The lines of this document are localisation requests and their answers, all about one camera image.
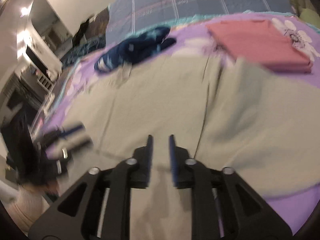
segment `ceiling light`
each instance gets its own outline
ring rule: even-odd
[[[21,16],[20,17],[23,17],[25,15],[29,15],[29,13],[31,11],[31,7],[32,7],[32,5],[30,5],[29,7],[21,8]]]

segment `triangular cutout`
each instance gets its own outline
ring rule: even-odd
[[[80,184],[59,206],[58,211],[75,217],[77,215],[79,205],[84,195],[86,183]]]
[[[249,217],[261,211],[259,203],[239,184],[236,185],[236,190],[239,194],[240,201],[244,210],[244,214]]]

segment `silver screw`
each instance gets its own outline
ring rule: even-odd
[[[66,149],[66,148],[63,148],[63,149],[62,149],[62,154],[63,154],[63,158],[64,158],[64,159],[68,158],[68,152],[67,152],[67,149]]]
[[[92,168],[89,170],[89,174],[91,174],[91,175],[96,175],[96,174],[99,173],[99,171],[100,171],[99,168],[97,168],[97,167],[92,167]]]
[[[195,165],[196,163],[195,159],[186,159],[186,165]]]
[[[231,175],[235,172],[235,169],[231,167],[225,167],[223,168],[222,172],[226,175]]]
[[[127,159],[126,163],[129,165],[135,165],[138,161],[135,158]]]

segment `lime green pillow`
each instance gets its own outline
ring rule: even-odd
[[[310,9],[301,9],[301,14],[299,18],[320,29],[320,16],[315,11]]]

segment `pink folded towel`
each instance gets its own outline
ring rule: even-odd
[[[311,72],[310,58],[268,20],[222,21],[206,26],[234,58],[245,57],[273,71]]]

